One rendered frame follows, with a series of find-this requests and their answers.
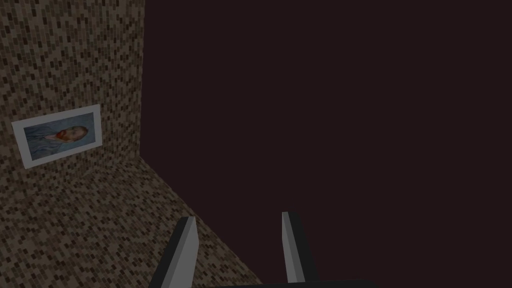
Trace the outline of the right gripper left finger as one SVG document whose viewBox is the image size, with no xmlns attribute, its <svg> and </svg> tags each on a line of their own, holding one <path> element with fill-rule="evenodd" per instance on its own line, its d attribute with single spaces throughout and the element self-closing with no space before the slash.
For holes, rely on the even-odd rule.
<svg viewBox="0 0 512 288">
<path fill-rule="evenodd" d="M 191 288 L 199 250 L 196 218 L 181 217 L 148 288 Z"/>
</svg>

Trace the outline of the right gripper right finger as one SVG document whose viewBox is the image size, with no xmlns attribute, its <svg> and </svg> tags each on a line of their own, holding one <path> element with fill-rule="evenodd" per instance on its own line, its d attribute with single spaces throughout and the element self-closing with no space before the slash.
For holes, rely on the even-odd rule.
<svg viewBox="0 0 512 288">
<path fill-rule="evenodd" d="M 307 236 L 296 212 L 281 213 L 281 242 L 288 283 L 316 282 L 319 274 Z"/>
</svg>

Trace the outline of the white framed portrait picture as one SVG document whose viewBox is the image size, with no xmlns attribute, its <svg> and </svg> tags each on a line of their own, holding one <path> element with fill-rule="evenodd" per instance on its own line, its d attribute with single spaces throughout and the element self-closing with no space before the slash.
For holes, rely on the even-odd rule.
<svg viewBox="0 0 512 288">
<path fill-rule="evenodd" d="M 99 104 L 12 122 L 25 169 L 103 144 Z"/>
</svg>

